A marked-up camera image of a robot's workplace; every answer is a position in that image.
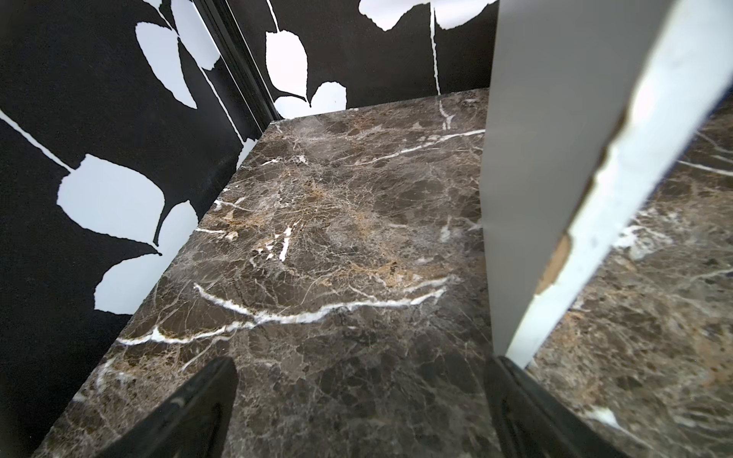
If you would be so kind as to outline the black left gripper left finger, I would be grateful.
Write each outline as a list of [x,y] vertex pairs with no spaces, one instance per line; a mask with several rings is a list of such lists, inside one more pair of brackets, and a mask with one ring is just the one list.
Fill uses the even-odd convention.
[[228,356],[210,361],[100,457],[221,457],[239,376]]

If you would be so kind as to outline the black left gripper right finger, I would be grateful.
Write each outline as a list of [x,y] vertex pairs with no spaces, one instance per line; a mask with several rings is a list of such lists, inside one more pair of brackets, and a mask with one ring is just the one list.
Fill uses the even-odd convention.
[[484,389],[506,457],[624,457],[503,356],[486,361]]

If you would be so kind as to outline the white wooden bookshelf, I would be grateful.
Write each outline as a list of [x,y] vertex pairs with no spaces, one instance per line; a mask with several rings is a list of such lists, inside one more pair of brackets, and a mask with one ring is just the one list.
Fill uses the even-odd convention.
[[732,80],[728,1],[503,1],[480,198],[494,352],[527,366]]

